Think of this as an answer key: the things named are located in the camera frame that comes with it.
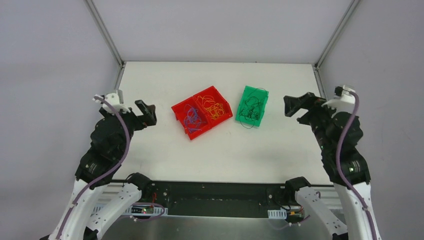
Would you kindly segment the red two-compartment plastic bin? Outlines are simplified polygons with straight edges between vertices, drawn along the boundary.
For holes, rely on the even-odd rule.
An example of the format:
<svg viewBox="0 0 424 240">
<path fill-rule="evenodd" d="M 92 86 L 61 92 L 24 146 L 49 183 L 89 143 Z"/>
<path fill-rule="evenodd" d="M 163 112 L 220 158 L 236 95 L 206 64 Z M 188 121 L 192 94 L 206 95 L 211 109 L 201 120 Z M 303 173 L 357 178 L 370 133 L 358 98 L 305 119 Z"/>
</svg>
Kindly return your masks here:
<svg viewBox="0 0 424 240">
<path fill-rule="evenodd" d="M 229 102 L 210 86 L 171 107 L 190 140 L 233 117 Z"/>
</svg>

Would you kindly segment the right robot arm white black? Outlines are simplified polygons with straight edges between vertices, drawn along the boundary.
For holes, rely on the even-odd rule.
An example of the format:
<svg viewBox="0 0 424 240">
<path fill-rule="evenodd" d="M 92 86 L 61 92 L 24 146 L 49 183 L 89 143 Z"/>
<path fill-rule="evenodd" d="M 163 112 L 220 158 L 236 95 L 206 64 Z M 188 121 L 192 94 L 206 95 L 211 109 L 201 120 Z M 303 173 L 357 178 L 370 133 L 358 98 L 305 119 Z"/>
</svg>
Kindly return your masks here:
<svg viewBox="0 0 424 240">
<path fill-rule="evenodd" d="M 335 99 L 325 100 L 311 92 L 285 96 L 284 114 L 311 128 L 321 151 L 321 161 L 339 197 L 344 222 L 324 204 L 304 177 L 285 183 L 284 200 L 300 204 L 306 220 L 314 224 L 315 235 L 324 240 L 379 240 L 371 197 L 371 175 L 366 159 L 357 150 L 363 137 L 357 115 L 360 100 L 353 90 L 342 90 Z"/>
</svg>

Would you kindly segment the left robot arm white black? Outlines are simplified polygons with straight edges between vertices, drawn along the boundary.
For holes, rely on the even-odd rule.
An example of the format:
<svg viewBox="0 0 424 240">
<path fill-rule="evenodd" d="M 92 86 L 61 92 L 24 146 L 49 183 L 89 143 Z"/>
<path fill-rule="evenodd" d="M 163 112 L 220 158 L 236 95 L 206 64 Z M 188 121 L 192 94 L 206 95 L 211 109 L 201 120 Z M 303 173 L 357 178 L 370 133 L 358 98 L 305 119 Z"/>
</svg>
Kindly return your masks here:
<svg viewBox="0 0 424 240">
<path fill-rule="evenodd" d="M 129 152 L 131 138 L 136 131 L 157 123 L 155 105 L 135 101 L 142 115 L 136 115 L 121 101 L 96 96 L 102 104 L 99 120 L 90 135 L 90 147 L 80 159 L 75 172 L 72 194 L 66 209 L 52 233 L 45 240 L 100 240 L 111 225 L 137 202 L 152 198 L 150 179 L 138 172 L 132 173 L 120 193 L 100 211 L 94 213 L 98 199 L 111 183 Z"/>
</svg>

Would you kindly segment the green plastic bin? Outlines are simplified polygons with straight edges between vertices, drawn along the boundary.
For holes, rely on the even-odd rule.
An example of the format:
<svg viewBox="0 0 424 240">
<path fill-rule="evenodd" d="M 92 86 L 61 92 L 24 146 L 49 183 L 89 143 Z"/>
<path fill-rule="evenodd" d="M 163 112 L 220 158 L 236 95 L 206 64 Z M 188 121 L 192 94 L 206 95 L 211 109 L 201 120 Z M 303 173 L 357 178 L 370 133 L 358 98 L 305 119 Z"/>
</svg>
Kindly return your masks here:
<svg viewBox="0 0 424 240">
<path fill-rule="evenodd" d="M 265 114 L 269 92 L 264 88 L 246 85 L 241 96 L 235 120 L 246 129 L 259 127 Z"/>
</svg>

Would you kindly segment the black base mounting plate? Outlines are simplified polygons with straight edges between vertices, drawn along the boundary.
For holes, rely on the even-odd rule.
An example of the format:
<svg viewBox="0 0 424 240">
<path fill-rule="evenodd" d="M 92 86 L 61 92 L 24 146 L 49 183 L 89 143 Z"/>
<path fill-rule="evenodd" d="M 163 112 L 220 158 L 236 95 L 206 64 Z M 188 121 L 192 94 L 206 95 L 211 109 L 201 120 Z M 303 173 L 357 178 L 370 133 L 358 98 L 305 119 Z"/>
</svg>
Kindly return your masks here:
<svg viewBox="0 0 424 240">
<path fill-rule="evenodd" d="M 302 209 L 283 183 L 152 181 L 138 202 L 160 204 L 170 216 L 267 218 L 271 210 Z"/>
</svg>

